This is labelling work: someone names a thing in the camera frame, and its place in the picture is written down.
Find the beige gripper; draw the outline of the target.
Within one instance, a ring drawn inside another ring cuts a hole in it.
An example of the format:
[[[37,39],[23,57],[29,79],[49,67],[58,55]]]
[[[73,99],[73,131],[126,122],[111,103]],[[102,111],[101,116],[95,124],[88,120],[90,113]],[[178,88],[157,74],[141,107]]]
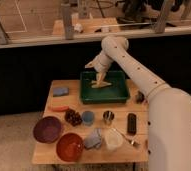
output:
[[[93,62],[90,61],[89,63],[87,63],[87,64],[85,65],[85,67],[86,67],[86,68],[93,68],[93,67],[94,67]],[[105,76],[106,76],[106,73],[105,73],[105,72],[98,72],[98,73],[96,74],[96,79],[95,79],[95,81],[97,81],[97,83],[100,84],[102,81],[104,81]]]

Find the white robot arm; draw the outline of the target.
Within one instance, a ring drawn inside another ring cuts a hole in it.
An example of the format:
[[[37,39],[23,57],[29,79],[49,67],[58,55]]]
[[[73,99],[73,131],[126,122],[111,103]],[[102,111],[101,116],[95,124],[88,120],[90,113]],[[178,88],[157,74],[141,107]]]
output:
[[[101,52],[88,63],[99,76],[117,62],[148,102],[148,170],[191,171],[191,95],[173,88],[127,53],[124,37],[106,36]]]

